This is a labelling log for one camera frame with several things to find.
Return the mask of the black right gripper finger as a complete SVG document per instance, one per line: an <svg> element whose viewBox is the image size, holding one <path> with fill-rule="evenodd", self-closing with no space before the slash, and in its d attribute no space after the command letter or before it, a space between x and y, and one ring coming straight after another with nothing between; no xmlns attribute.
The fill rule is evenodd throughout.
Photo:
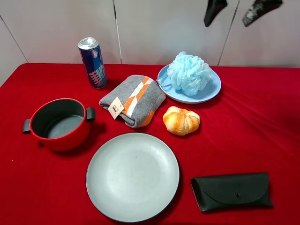
<svg viewBox="0 0 300 225"><path fill-rule="evenodd" d="M244 26L248 27L263 15L281 7L282 4L282 0L255 0L242 18Z"/></svg>

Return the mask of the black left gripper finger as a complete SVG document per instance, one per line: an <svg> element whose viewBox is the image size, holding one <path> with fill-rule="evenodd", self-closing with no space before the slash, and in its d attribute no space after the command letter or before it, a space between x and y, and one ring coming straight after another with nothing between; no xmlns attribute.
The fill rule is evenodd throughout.
<svg viewBox="0 0 300 225"><path fill-rule="evenodd" d="M204 25L209 27L220 11L227 7L227 0L208 0Z"/></svg>

